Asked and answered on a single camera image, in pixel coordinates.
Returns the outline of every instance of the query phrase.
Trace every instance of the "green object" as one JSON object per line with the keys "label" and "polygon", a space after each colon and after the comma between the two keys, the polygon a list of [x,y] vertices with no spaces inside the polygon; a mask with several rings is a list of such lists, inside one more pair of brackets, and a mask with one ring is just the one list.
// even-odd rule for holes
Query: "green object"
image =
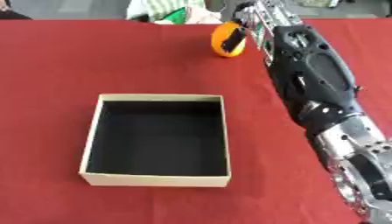
{"label": "green object", "polygon": [[172,21],[175,25],[182,25],[186,22],[186,8],[183,7],[179,10],[175,10],[169,15],[164,17],[164,20]]}
{"label": "green object", "polygon": [[150,17],[150,21],[161,20],[166,15],[183,7],[198,6],[206,8],[204,0],[143,0]]}

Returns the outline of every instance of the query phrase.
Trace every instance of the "table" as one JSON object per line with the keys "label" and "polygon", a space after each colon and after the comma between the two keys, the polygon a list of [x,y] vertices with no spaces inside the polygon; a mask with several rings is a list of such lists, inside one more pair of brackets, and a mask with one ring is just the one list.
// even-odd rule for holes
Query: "table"
{"label": "table", "polygon": [[[309,22],[346,59],[365,87],[360,102],[391,136],[392,21]],[[0,23],[0,223],[357,223],[289,119],[255,45],[241,57],[217,57],[213,28]],[[229,186],[88,185],[77,172],[100,93],[224,95]]]}

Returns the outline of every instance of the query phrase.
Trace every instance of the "orange ball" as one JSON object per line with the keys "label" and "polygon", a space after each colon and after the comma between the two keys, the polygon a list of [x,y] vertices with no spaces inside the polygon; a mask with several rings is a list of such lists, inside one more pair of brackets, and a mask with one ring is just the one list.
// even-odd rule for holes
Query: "orange ball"
{"label": "orange ball", "polygon": [[242,53],[245,48],[246,39],[243,39],[241,43],[232,52],[226,52],[221,48],[223,41],[228,39],[230,35],[235,31],[235,29],[239,27],[240,26],[237,23],[232,21],[225,22],[216,27],[211,37],[211,47],[213,48],[213,50],[220,56],[229,58]]}

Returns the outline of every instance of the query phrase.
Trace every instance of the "silver metal part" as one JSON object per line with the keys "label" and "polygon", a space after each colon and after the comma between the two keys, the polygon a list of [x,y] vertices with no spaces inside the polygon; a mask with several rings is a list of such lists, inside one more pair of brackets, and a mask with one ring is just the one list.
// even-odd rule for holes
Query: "silver metal part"
{"label": "silver metal part", "polygon": [[357,150],[385,141],[385,136],[366,115],[355,115],[316,136],[332,159],[344,159]]}
{"label": "silver metal part", "polygon": [[[356,151],[372,161],[379,172],[390,184],[392,168],[392,143],[377,142],[376,144]],[[365,221],[372,224],[392,223],[392,202],[376,199],[370,186],[358,170],[347,159],[331,160],[328,166],[332,181],[345,202]]]}
{"label": "silver metal part", "polygon": [[[262,33],[262,49],[266,54],[265,62],[269,66],[274,57],[274,33],[276,26],[301,25],[301,18],[289,12],[279,0],[259,0],[253,6],[247,7],[236,13],[239,18],[252,32]],[[304,37],[294,37],[293,43],[306,46]]]}

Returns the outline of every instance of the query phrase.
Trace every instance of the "red table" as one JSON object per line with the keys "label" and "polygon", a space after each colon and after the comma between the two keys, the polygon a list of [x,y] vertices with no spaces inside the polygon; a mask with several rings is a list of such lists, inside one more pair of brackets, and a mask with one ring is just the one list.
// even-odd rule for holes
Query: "red table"
{"label": "red table", "polygon": [[[360,102],[392,134],[392,20],[312,20],[366,89]],[[212,26],[126,21],[0,23],[0,223],[350,224],[253,44],[210,50]],[[228,188],[90,186],[81,153],[100,93],[224,95]]]}

